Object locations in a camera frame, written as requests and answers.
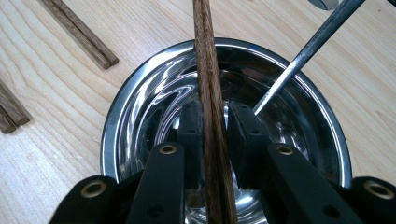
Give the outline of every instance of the wooden table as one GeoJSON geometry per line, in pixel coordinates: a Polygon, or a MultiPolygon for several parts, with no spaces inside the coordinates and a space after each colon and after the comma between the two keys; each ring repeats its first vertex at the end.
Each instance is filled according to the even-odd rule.
{"type": "MultiPolygon", "coordinates": [[[[48,222],[81,179],[100,174],[107,111],[158,51],[193,39],[192,3],[65,1],[120,63],[102,70],[37,1],[0,0],[0,78],[33,119],[0,134],[0,223],[48,222]]],[[[308,1],[212,1],[215,36],[288,60],[330,15],[308,1]]],[[[303,71],[343,127],[354,175],[396,185],[396,7],[368,0],[303,71]]]]}

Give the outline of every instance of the metal needle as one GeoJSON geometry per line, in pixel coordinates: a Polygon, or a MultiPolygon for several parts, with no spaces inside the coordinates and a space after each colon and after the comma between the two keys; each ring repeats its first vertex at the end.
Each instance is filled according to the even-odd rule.
{"type": "Polygon", "coordinates": [[[253,112],[258,115],[266,105],[281,91],[297,74],[340,26],[358,9],[364,0],[344,0],[320,26],[317,32],[306,43],[300,53],[283,71],[270,90],[254,106],[253,112]]]}

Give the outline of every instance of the wooden stick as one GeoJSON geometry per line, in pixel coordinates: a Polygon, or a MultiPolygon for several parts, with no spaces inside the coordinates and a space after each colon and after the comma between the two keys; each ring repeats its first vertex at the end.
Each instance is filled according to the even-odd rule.
{"type": "Polygon", "coordinates": [[[204,124],[206,218],[208,223],[237,223],[209,0],[193,0],[193,14],[204,124]]]}
{"type": "Polygon", "coordinates": [[[60,20],[66,29],[79,41],[79,43],[92,55],[104,69],[110,67],[110,61],[96,48],[88,38],[67,18],[51,0],[42,0],[48,9],[60,20]]]}
{"type": "Polygon", "coordinates": [[[103,55],[110,61],[111,65],[119,62],[113,52],[79,19],[79,17],[62,0],[52,0],[52,2],[73,22],[77,28],[91,41],[103,55]]]}
{"type": "Polygon", "coordinates": [[[25,109],[2,81],[0,81],[0,106],[17,126],[29,122],[25,109]]]}
{"type": "Polygon", "coordinates": [[[12,133],[15,130],[17,130],[17,126],[12,122],[3,107],[0,106],[0,131],[2,133],[12,133]]]}

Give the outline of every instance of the brown wooden rod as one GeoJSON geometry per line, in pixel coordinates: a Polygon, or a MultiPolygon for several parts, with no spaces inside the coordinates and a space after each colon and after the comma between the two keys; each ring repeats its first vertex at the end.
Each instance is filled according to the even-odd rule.
{"type": "Polygon", "coordinates": [[[0,106],[17,126],[30,120],[23,106],[2,81],[0,81],[0,106]]]}
{"type": "Polygon", "coordinates": [[[67,18],[66,15],[52,2],[52,0],[42,0],[48,9],[59,19],[66,29],[78,40],[78,42],[92,55],[92,57],[104,69],[110,67],[110,61],[94,46],[90,40],[77,28],[77,26],[67,18]]]}
{"type": "Polygon", "coordinates": [[[209,0],[193,0],[193,15],[199,97],[204,124],[207,222],[237,223],[209,0]]]}
{"type": "Polygon", "coordinates": [[[111,65],[119,62],[114,53],[88,28],[88,26],[65,4],[62,0],[52,0],[52,2],[73,22],[77,28],[91,41],[102,54],[110,61],[111,65]]]}
{"type": "Polygon", "coordinates": [[[17,130],[17,126],[12,122],[3,107],[0,106],[0,131],[2,133],[12,133],[15,130],[17,130]]]}

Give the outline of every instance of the stainless steel bowl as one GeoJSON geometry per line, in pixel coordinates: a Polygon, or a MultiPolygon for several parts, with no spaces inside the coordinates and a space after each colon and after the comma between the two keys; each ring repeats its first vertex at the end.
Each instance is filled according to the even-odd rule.
{"type": "MultiPolygon", "coordinates": [[[[270,50],[240,40],[217,38],[216,46],[225,111],[230,101],[253,107],[288,64],[270,50]]],[[[138,67],[108,112],[103,175],[120,182],[142,170],[151,148],[165,141],[170,129],[177,129],[180,108],[198,99],[197,82],[193,41],[165,49],[138,67]]],[[[326,178],[349,185],[351,168],[341,127],[303,73],[258,116],[273,142],[296,146],[326,178]]],[[[258,192],[235,184],[234,189],[239,222],[266,222],[258,192]]],[[[187,223],[205,222],[204,207],[186,209],[187,223]]]]}

